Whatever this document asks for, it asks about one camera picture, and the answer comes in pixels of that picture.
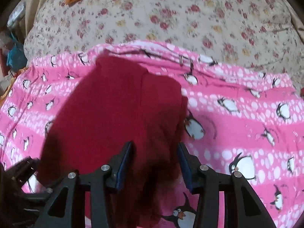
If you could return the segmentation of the dark red small garment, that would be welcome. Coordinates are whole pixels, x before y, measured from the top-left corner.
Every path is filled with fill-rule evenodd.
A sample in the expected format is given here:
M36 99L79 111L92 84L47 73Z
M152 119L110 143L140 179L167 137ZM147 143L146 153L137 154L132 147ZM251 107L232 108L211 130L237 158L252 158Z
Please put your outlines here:
M49 129L38 181L49 185L71 170L91 173L131 141L135 156L112 197L114 221L118 227L157 225L160 201L179 176L176 147L187 103L173 78L130 59L99 55Z

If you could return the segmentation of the pink penguin print blanket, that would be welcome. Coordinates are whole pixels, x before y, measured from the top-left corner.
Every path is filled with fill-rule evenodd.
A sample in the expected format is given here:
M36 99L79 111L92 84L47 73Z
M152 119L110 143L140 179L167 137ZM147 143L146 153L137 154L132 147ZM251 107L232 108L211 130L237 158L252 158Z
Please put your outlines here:
M1 107L5 168L41 158L58 112L101 54L178 81L188 101L181 141L190 153L218 172L241 172L276 227L296 223L303 213L303 100L289 76L213 62L163 42L99 44L33 59Z

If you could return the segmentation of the orange yellow cloth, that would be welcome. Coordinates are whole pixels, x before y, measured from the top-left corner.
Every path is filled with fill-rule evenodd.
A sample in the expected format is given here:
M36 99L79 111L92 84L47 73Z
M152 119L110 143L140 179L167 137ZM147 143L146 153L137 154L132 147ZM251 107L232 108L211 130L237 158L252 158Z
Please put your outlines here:
M21 75L22 73L26 72L28 70L28 67L25 67L21 70L19 70L9 81L9 85L8 87L6 88L5 92L1 95L1 98L0 98L0 108L3 106L6 98L8 97L9 95L9 92L11 91L12 89L12 86L14 84L14 82L16 81L17 77L19 77L19 75Z

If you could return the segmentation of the teal cloth bag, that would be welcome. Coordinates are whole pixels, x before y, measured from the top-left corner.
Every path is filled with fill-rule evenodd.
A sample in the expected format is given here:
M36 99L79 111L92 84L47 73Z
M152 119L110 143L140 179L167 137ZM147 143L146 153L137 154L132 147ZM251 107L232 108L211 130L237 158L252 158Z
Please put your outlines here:
M12 50L8 52L6 65L16 73L26 67L26 64L27 58L25 57L23 46L15 45Z

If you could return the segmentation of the floral print bed quilt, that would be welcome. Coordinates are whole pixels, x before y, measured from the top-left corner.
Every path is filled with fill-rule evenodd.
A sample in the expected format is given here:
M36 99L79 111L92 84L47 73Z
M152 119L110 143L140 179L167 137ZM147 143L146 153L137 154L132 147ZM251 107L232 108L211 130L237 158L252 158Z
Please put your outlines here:
M46 0L28 59L99 43L164 41L217 61L287 73L303 87L303 23L286 0Z

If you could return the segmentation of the silver plastic bag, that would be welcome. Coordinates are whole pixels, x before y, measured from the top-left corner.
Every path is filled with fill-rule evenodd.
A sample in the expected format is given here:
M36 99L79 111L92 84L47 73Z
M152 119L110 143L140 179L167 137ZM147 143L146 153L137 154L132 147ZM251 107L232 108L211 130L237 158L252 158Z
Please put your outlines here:
M19 2L8 18L7 28L13 29L25 16L26 3Z

